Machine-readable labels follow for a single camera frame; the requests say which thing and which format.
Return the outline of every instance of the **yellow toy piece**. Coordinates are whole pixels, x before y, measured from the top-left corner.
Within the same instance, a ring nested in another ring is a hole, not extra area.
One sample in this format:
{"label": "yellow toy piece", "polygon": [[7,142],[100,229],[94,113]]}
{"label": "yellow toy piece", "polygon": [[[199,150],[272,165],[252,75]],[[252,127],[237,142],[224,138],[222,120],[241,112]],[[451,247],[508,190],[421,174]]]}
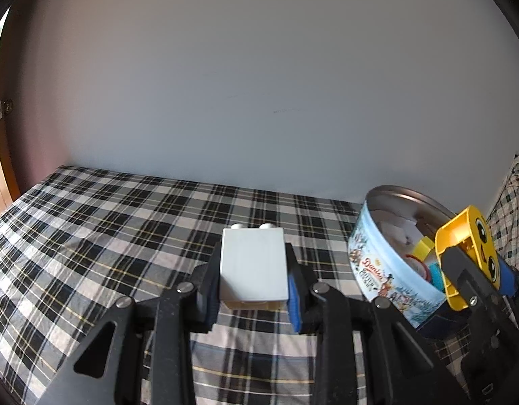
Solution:
{"label": "yellow toy piece", "polygon": [[[436,233],[436,254],[441,267],[441,256],[449,247],[461,248],[488,279],[499,289],[500,275],[498,254],[490,235],[486,219],[474,206],[469,206],[459,215],[447,222]],[[445,295],[454,311],[467,308],[466,301],[441,272],[445,285]]]}
{"label": "yellow toy piece", "polygon": [[413,249],[411,255],[415,256],[421,262],[424,262],[426,256],[434,249],[434,242],[430,240],[428,236],[423,237],[415,248]]}

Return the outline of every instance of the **yellow toy face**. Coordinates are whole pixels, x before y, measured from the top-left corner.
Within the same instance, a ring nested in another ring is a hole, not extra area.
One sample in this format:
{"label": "yellow toy face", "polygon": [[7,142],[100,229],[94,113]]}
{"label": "yellow toy face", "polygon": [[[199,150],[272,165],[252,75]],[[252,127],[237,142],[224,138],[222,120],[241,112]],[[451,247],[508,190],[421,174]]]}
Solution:
{"label": "yellow toy face", "polygon": [[[440,265],[443,253],[450,247],[462,249],[483,271],[494,287],[499,289],[498,254],[495,252],[486,219],[476,207],[467,207],[437,231],[436,254]],[[450,307],[455,311],[466,309],[467,303],[458,289],[443,272],[441,272],[441,276],[445,285],[445,296]]]}
{"label": "yellow toy face", "polygon": [[469,206],[467,210],[467,222],[475,255],[473,259],[494,287],[498,289],[500,283],[498,254],[494,248],[490,228],[483,215],[474,206]]}

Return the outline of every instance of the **bolt head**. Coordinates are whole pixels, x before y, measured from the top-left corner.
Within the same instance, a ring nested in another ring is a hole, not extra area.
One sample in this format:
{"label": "bolt head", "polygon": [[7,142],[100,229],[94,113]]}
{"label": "bolt head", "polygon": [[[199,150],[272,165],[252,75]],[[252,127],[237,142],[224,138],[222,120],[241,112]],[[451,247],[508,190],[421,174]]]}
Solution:
{"label": "bolt head", "polygon": [[129,305],[132,304],[132,299],[130,297],[121,297],[117,300],[115,304],[118,308],[127,308]]}
{"label": "bolt head", "polygon": [[376,297],[374,300],[374,304],[379,309],[388,309],[391,307],[391,300],[385,297]]}
{"label": "bolt head", "polygon": [[325,294],[331,287],[325,282],[316,282],[312,285],[312,290],[316,294]]}
{"label": "bolt head", "polygon": [[193,290],[193,283],[192,282],[182,282],[179,283],[177,286],[177,292],[179,294],[187,294],[188,292],[191,292]]}

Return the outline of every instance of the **checkered pillow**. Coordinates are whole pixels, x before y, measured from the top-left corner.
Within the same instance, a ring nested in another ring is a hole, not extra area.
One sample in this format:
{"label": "checkered pillow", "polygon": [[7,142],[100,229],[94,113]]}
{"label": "checkered pillow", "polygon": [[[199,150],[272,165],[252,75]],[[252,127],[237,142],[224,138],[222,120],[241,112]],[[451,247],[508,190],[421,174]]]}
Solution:
{"label": "checkered pillow", "polygon": [[519,269],[519,155],[513,160],[488,224],[498,253]]}

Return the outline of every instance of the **checkered bedsheet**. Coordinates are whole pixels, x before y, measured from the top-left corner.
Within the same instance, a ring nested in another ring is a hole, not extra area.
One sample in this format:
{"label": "checkered bedsheet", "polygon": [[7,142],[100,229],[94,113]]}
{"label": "checkered bedsheet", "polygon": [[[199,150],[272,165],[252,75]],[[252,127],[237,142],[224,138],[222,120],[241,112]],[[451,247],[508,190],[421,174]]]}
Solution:
{"label": "checkered bedsheet", "polygon": [[[63,166],[0,217],[0,376],[20,402],[34,404],[118,297],[146,300],[186,280],[235,222],[283,227],[299,261],[359,296],[346,249],[358,209]],[[286,311],[222,307],[213,331],[191,340],[198,403],[309,402],[315,338],[293,334]],[[149,354],[144,365],[149,403]],[[359,385],[364,393],[362,378]]]}
{"label": "checkered bedsheet", "polygon": [[514,157],[488,223],[498,253],[519,269],[519,155]]}

